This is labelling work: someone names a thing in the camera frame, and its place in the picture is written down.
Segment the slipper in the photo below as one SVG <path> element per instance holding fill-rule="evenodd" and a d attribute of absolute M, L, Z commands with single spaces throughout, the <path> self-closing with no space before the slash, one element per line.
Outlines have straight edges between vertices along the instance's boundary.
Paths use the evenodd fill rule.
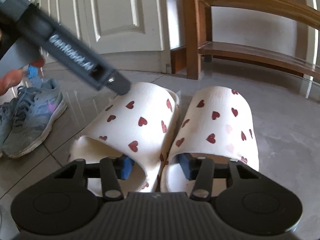
<path fill-rule="evenodd" d="M 171 147 L 168 165 L 162 172 L 162 192 L 190 195 L 195 184 L 195 180 L 185 176 L 190 156 L 225 164 L 229 159 L 237 159 L 259 170 L 251 110 L 238 92 L 225 87 L 208 87 L 194 95 Z M 226 189 L 226 180 L 213 181 L 212 196 L 217 196 Z"/>
<path fill-rule="evenodd" d="M 153 192 L 160 183 L 178 117 L 179 97 L 174 92 L 136 83 L 84 128 L 71 146 L 69 161 L 121 158 L 119 183 L 124 196 L 130 191 Z M 88 179 L 88 189 L 102 196 L 100 179 Z"/>

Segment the white door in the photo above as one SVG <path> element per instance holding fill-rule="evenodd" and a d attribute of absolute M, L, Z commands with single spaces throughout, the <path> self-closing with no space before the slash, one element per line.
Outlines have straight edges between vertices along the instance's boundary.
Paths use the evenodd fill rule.
<path fill-rule="evenodd" d="M 100 54 L 162 51 L 168 55 L 163 5 L 165 0 L 40 0 L 42 10 Z M 44 56 L 47 62 L 54 61 L 47 53 Z"/>

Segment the sneaker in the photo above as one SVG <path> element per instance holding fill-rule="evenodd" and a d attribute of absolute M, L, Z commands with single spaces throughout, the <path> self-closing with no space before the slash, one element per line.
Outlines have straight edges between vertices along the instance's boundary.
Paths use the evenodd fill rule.
<path fill-rule="evenodd" d="M 10 103 L 0 106 L 0 158 L 2 157 L 2 145 L 12 130 L 12 118 L 17 100 L 13 98 Z"/>
<path fill-rule="evenodd" d="M 12 130 L 2 151 L 19 158 L 37 148 L 49 135 L 52 125 L 67 109 L 58 83 L 50 79 L 41 88 L 19 87 Z"/>

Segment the hand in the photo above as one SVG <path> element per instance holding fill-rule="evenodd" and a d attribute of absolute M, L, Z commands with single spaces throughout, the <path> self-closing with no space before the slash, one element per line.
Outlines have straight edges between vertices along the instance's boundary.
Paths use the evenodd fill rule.
<path fill-rule="evenodd" d="M 44 59 L 41 58 L 36 62 L 30 62 L 30 65 L 35 67 L 43 67 Z M 17 86 L 22 80 L 22 70 L 11 70 L 3 78 L 0 78 L 0 96 L 4 95 L 9 88 Z"/>

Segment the wooden shelf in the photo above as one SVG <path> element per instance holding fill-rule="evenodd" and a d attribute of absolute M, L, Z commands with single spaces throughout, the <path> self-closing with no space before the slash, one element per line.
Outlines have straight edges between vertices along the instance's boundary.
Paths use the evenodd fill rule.
<path fill-rule="evenodd" d="M 320 12 L 295 0 L 200 0 L 206 6 L 242 8 L 271 13 L 320 29 Z"/>
<path fill-rule="evenodd" d="M 199 54 L 213 55 L 215 58 L 240 61 L 255 65 L 286 68 L 320 79 L 320 67 L 302 59 L 291 57 L 267 49 L 251 46 L 207 41 L 198 48 Z"/>

